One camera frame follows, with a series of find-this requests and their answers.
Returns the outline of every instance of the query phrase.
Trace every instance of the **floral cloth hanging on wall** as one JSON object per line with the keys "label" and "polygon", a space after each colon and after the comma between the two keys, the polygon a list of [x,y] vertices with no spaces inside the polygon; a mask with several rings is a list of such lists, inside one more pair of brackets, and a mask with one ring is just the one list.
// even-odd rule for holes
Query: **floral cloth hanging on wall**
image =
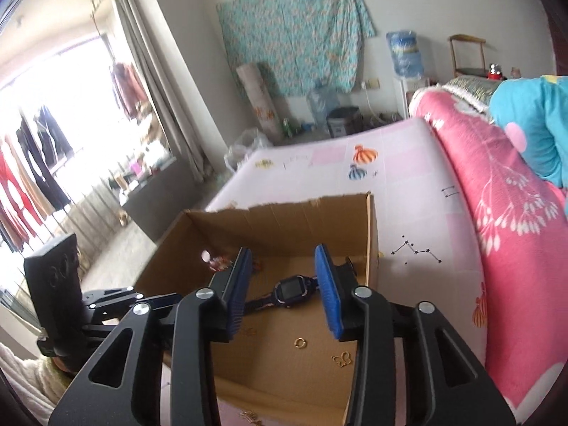
{"label": "floral cloth hanging on wall", "polygon": [[317,80],[350,92],[363,39],[376,35],[363,0],[233,0],[217,12],[235,81],[256,62],[273,96],[306,95]]}

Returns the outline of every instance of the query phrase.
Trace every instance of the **electrical cord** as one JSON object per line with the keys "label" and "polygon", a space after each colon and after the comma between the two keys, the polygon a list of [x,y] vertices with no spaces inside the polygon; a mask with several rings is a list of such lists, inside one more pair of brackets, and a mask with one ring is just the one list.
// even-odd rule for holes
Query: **electrical cord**
{"label": "electrical cord", "polygon": [[373,107],[371,106],[371,101],[370,101],[370,99],[368,98],[367,87],[366,87],[364,84],[362,85],[362,87],[363,87],[363,91],[365,92],[365,96],[367,97],[368,108],[371,110],[371,113],[373,114],[373,118],[374,118],[375,120],[377,120],[377,122],[379,122],[381,125],[389,125],[390,122],[384,121],[379,115],[377,115],[377,114],[375,113],[375,111],[373,110]]}

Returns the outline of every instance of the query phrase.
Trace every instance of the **smartwatch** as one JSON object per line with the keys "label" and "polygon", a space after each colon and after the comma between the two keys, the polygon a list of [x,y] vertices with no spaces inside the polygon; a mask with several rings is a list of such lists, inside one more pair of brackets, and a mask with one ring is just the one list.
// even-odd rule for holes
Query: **smartwatch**
{"label": "smartwatch", "polygon": [[305,275],[295,275],[278,282],[268,295],[245,303],[244,313],[261,311],[269,307],[290,308],[309,300],[317,291],[317,279]]}

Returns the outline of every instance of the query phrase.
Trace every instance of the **wooden chair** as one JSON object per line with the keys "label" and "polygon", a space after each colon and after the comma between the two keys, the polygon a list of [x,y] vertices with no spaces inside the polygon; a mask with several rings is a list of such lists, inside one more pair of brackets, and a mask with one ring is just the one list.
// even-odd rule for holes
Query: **wooden chair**
{"label": "wooden chair", "polygon": [[[487,70],[485,64],[484,45],[486,41],[483,38],[472,37],[471,35],[464,35],[460,33],[457,35],[452,35],[450,38],[448,38],[448,41],[450,42],[450,50],[452,51],[452,64],[454,66],[454,77],[460,75],[474,75],[474,76],[481,76],[487,78],[489,70]],[[455,62],[454,41],[479,44],[479,52],[481,53],[482,68],[479,69],[476,67],[458,67]]]}

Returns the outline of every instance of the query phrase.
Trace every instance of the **power outlet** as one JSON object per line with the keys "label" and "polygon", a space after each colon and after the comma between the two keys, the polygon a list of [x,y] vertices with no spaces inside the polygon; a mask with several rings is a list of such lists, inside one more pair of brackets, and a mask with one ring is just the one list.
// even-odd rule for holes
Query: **power outlet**
{"label": "power outlet", "polygon": [[362,89],[379,89],[381,82],[378,78],[370,78],[361,83]]}

